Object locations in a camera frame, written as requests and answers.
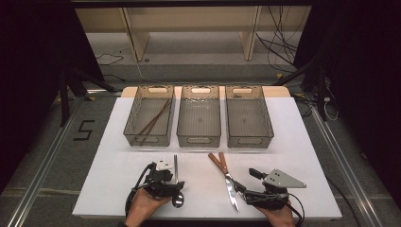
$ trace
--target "gray floor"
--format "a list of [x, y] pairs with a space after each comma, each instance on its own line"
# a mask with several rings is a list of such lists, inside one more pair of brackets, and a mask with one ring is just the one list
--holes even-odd
[[[113, 75], [106, 76], [106, 81], [117, 88], [162, 82], [173, 84], [183, 84], [186, 82], [272, 84], [277, 80], [277, 74], [283, 73], [268, 65], [268, 52], [261, 43], [256, 43], [255, 45], [253, 60], [244, 61], [242, 47], [237, 34], [234, 33], [152, 34], [147, 54], [144, 57], [144, 60], [148, 59], [148, 61], [141, 61], [138, 64], [133, 61], [131, 51], [128, 49], [129, 46], [123, 35], [88, 34], [88, 37], [97, 56], [103, 53], [110, 53], [124, 57], [123, 60], [113, 64], [101, 65], [101, 70], [105, 75]], [[120, 59], [110, 58], [98, 61], [101, 64], [108, 64], [116, 59]], [[270, 56], [270, 62], [274, 63], [274, 61], [274, 56]], [[291, 66], [285, 65], [280, 61], [276, 61], [275, 63], [278, 63], [278, 66], [283, 69], [293, 70]], [[302, 78], [293, 80], [288, 84], [289, 90], [292, 93], [300, 93], [299, 85], [301, 81]], [[85, 83], [85, 85], [88, 89], [97, 88], [90, 83]], [[115, 219], [88, 220], [71, 215], [78, 199], [79, 191], [93, 162], [113, 104], [117, 98], [117, 96], [113, 95], [104, 96], [99, 94], [88, 96], [92, 96], [93, 98], [87, 98], [78, 108], [60, 152], [28, 212], [24, 226], [116, 226], [118, 222]], [[300, 114], [308, 113], [309, 107], [304, 103], [299, 102], [298, 106]], [[328, 107], [328, 111], [330, 113], [336, 112], [331, 106]], [[86, 135], [78, 132], [83, 120], [93, 121], [85, 124], [93, 132], [89, 140], [77, 141], [75, 139]], [[315, 117], [309, 115], [303, 117], [303, 120], [324, 173], [340, 188], [345, 197], [351, 202], [353, 209], [357, 213], [357, 219], [361, 222], [362, 226], [367, 226], [355, 198], [345, 183], [332, 153], [329, 151], [329, 146], [324, 140]], [[9, 182], [8, 187], [0, 197], [0, 226], [7, 225], [14, 209], [35, 177], [54, 138], [56, 138], [60, 129], [60, 123], [61, 104], [58, 100], [55, 100], [53, 107], [49, 109], [41, 131], [32, 144], [31, 151], [26, 155]], [[329, 120], [328, 125], [334, 133], [346, 159], [352, 164], [352, 168], [374, 205], [383, 226], [400, 226], [400, 209], [375, 175], [369, 161], [360, 155], [361, 150], [356, 143], [355, 136], [349, 130], [344, 119], [340, 115], [336, 121]], [[356, 220], [344, 198], [340, 195], [340, 192], [333, 186], [331, 188], [343, 214], [343, 218], [330, 222], [307, 220], [304, 226], [357, 226]], [[267, 223], [149, 221], [145, 224], [145, 226], [159, 225], [267, 226]]]

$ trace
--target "floor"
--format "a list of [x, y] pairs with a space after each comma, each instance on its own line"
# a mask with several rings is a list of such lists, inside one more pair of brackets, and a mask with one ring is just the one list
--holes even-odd
[[[264, 39], [272, 39], [272, 33], [260, 33]], [[296, 45], [300, 33], [294, 34], [291, 44]], [[134, 61], [125, 34], [88, 34], [92, 48], [97, 56], [106, 82], [116, 88], [137, 86], [140, 84], [185, 82], [213, 82], [221, 84], [252, 83], [272, 84], [280, 75], [287, 75], [294, 68], [273, 54], [256, 41], [253, 59], [245, 61], [242, 46], [236, 33], [152, 33], [146, 54], [142, 61]], [[286, 55], [280, 47], [275, 48]], [[301, 96], [299, 77], [289, 84], [292, 94]], [[89, 90], [98, 87], [86, 82]], [[49, 109], [46, 121], [31, 151], [26, 154], [8, 187], [0, 197], [0, 226], [7, 226], [14, 211], [26, 198], [26, 192], [38, 179], [42, 179], [37, 191], [25, 206], [23, 226], [116, 226], [117, 219], [83, 219], [71, 215], [79, 191], [86, 179], [102, 133], [107, 125], [113, 104], [120, 94], [95, 92], [84, 99], [70, 95], [73, 120], [68, 127], [61, 128], [61, 104], [58, 99]], [[313, 103], [304, 98], [296, 98], [305, 127], [316, 150], [322, 168], [329, 181], [334, 197], [338, 202], [343, 218], [334, 221], [306, 220], [304, 226], [374, 226], [368, 217], [378, 219], [376, 226], [400, 226], [401, 211], [396, 206], [386, 188], [375, 175], [375, 171], [363, 156], [353, 133], [341, 114], [334, 106], [327, 105], [327, 114], [333, 120], [320, 122]], [[87, 133], [79, 132], [82, 122], [92, 130], [90, 139]], [[324, 136], [323, 131], [330, 131], [333, 136]], [[63, 139], [59, 144], [54, 140]], [[56, 150], [56, 155], [49, 153]], [[345, 170], [351, 170], [357, 182], [349, 180], [339, 160], [338, 152], [349, 164]], [[41, 169], [43, 161], [49, 165], [45, 174]], [[364, 198], [359, 198], [353, 185], [359, 186], [359, 192], [373, 206], [369, 214], [363, 212]], [[267, 226], [266, 222], [205, 222], [205, 221], [148, 221], [144, 226]]]

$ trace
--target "cable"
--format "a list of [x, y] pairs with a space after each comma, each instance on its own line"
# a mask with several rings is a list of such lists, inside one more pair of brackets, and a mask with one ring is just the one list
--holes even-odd
[[141, 176], [139, 177], [138, 182], [136, 182], [136, 185], [134, 187], [135, 189], [138, 189], [139, 183], [142, 182], [142, 178], [144, 178], [145, 173], [148, 171], [148, 169], [151, 169], [153, 165], [154, 163], [151, 163], [145, 167], [144, 171], [142, 171]]
[[330, 120], [332, 120], [332, 121], [337, 120], [337, 118], [339, 118], [339, 112], [336, 113], [336, 118], [331, 118], [330, 115], [328, 114], [327, 110], [326, 110], [326, 105], [327, 105], [327, 103], [328, 103], [328, 101], [325, 101], [325, 102], [324, 102], [324, 111], [325, 111], [327, 117], [328, 117]]
[[354, 209], [351, 206], [351, 203], [348, 201], [348, 199], [345, 197], [344, 193], [342, 193], [342, 191], [330, 180], [330, 178], [327, 177], [327, 175], [324, 174], [324, 177], [327, 179], [327, 181], [329, 181], [336, 189], [337, 191], [339, 191], [339, 193], [341, 194], [341, 196], [344, 198], [345, 202], [347, 203], [348, 207], [350, 208], [352, 215], [355, 218], [355, 221], [357, 222], [357, 226], [360, 227], [360, 222], [357, 219], [357, 214], [355, 213]]
[[118, 60], [115, 60], [115, 61], [112, 61], [112, 62], [110, 62], [110, 63], [107, 63], [107, 64], [102, 64], [102, 63], [100, 63], [99, 65], [110, 65], [110, 64], [116, 63], [116, 62], [121, 61], [121, 60], [124, 59], [124, 57], [121, 56], [121, 55], [113, 55], [113, 54], [108, 54], [108, 53], [101, 54], [101, 55], [100, 55], [99, 57], [97, 57], [96, 59], [97, 59], [97, 60], [101, 60], [101, 57], [103, 57], [103, 56], [105, 56], [105, 55], [110, 55], [110, 56], [112, 56], [112, 57], [114, 57], [114, 58], [119, 58], [119, 59], [118, 59]]
[[126, 79], [122, 79], [121, 77], [118, 77], [114, 74], [103, 74], [103, 77], [114, 77], [114, 78], [120, 79], [121, 81], [124, 81], [124, 82], [126, 81]]
[[260, 41], [269, 51], [273, 52], [273, 54], [275, 54], [277, 57], [279, 57], [279, 58], [282, 59], [283, 61], [287, 62], [288, 64], [294, 66], [294, 64], [293, 64], [291, 61], [285, 59], [285, 58], [284, 58], [283, 56], [281, 56], [279, 53], [277, 53], [277, 52], [275, 52], [274, 50], [271, 49], [270, 46], [271, 46], [271, 44], [272, 44], [273, 42], [270, 42], [270, 46], [266, 46], [266, 44], [264, 43], [264, 41], [262, 40], [262, 38], [260, 38], [259, 35], [258, 35], [257, 33], [256, 33], [256, 37], [259, 39], [259, 41]]
[[292, 207], [290, 204], [286, 203], [286, 206], [287, 206], [289, 209], [291, 209], [291, 210], [298, 216], [298, 222], [296, 223], [295, 226], [300, 227], [300, 226], [302, 226], [302, 224], [304, 223], [304, 220], [305, 220], [305, 209], [304, 209], [304, 207], [303, 207], [303, 205], [302, 205], [300, 199], [298, 199], [298, 197], [294, 196], [294, 195], [291, 194], [291, 193], [289, 193], [289, 195], [292, 196], [293, 198], [295, 198], [295, 199], [300, 203], [300, 205], [301, 205], [302, 215], [301, 215], [297, 210], [295, 210], [294, 207]]

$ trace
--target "robotic hand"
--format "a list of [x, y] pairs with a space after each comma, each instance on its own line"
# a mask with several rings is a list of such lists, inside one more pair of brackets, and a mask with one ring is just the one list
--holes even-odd
[[287, 188], [306, 188], [306, 184], [292, 178], [279, 169], [274, 169], [270, 174], [261, 173], [254, 168], [250, 168], [249, 171], [251, 176], [263, 180], [262, 184], [265, 186], [265, 191], [256, 192], [247, 190], [244, 185], [235, 182], [235, 191], [242, 197], [242, 199], [249, 205], [271, 211], [281, 210], [284, 206], [287, 206], [299, 218], [296, 226], [301, 226], [304, 218], [301, 217], [297, 210], [288, 204], [288, 197], [290, 194], [288, 193]]
[[[163, 160], [159, 161], [157, 164], [153, 162], [147, 165], [136, 183], [136, 186], [131, 190], [127, 197], [125, 205], [126, 215], [130, 211], [132, 199], [139, 188], [144, 188], [154, 198], [171, 197], [173, 205], [177, 208], [183, 205], [183, 193], [181, 192], [181, 189], [183, 189], [184, 182], [178, 182], [176, 156], [174, 159], [176, 163], [176, 183], [167, 184], [167, 182], [170, 182], [173, 177], [173, 174], [170, 173], [169, 169], [174, 166], [163, 162]], [[150, 170], [150, 172], [145, 177], [144, 183], [139, 184], [148, 170]]]

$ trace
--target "wire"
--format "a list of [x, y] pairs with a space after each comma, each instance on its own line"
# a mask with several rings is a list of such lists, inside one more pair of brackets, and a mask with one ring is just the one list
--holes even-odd
[[126, 79], [122, 79], [121, 77], [118, 77], [114, 74], [103, 74], [103, 77], [114, 77], [114, 78], [120, 79], [121, 81], [124, 81], [124, 82], [127, 81]]
[[341, 194], [341, 196], [344, 198], [345, 202], [347, 203], [348, 207], [350, 208], [352, 215], [355, 218], [355, 221], [357, 222], [357, 226], [360, 227], [360, 222], [357, 219], [357, 214], [355, 213], [354, 208], [352, 208], [351, 203], [348, 201], [348, 199], [345, 197], [344, 193], [342, 193], [342, 191], [330, 180], [330, 178], [327, 177], [327, 175], [324, 174], [324, 177], [327, 179], [327, 181], [329, 181], [336, 189], [337, 191], [339, 191], [339, 193]]
[[303, 114], [301, 114], [302, 118], [312, 115], [312, 108], [313, 108], [313, 105], [316, 105], [316, 100], [309, 100], [309, 99], [306, 99], [306, 98], [304, 98], [302, 96], [297, 96], [295, 94], [290, 94], [290, 95], [292, 97], [294, 97], [295, 102], [304, 104], [304, 105], [306, 105], [308, 107], [307, 111], [304, 112]]
[[331, 118], [331, 117], [330, 117], [330, 114], [329, 114], [329, 113], [327, 112], [327, 110], [326, 110], [327, 103], [328, 103], [328, 101], [325, 101], [325, 102], [324, 102], [324, 111], [325, 111], [327, 117], [328, 117], [330, 120], [332, 120], [332, 121], [337, 120], [337, 118], [339, 118], [339, 112], [336, 113], [336, 117], [335, 117], [335, 118]]
[[112, 62], [110, 62], [110, 63], [107, 63], [107, 64], [100, 63], [99, 65], [110, 65], [110, 64], [116, 63], [116, 62], [121, 61], [121, 60], [124, 59], [124, 57], [121, 56], [121, 55], [113, 55], [113, 54], [108, 54], [108, 53], [101, 54], [101, 55], [100, 55], [99, 57], [97, 57], [96, 59], [97, 59], [97, 60], [102, 60], [101, 57], [103, 57], [103, 56], [105, 56], [105, 55], [109, 55], [109, 56], [111, 56], [112, 58], [119, 58], [119, 59], [117, 59], [117, 60], [115, 60], [115, 61], [112, 61]]
[[300, 227], [300, 226], [302, 226], [302, 224], [304, 223], [304, 220], [305, 220], [305, 209], [304, 209], [304, 206], [302, 205], [302, 203], [301, 203], [300, 199], [298, 199], [298, 197], [296, 197], [295, 195], [293, 195], [291, 193], [289, 193], [289, 195], [292, 196], [293, 198], [295, 198], [301, 205], [302, 215], [297, 210], [295, 210], [294, 207], [292, 207], [290, 204], [286, 203], [286, 206], [289, 209], [291, 209], [298, 216], [299, 219], [298, 219], [298, 222], [297, 222], [297, 224], [295, 226]]

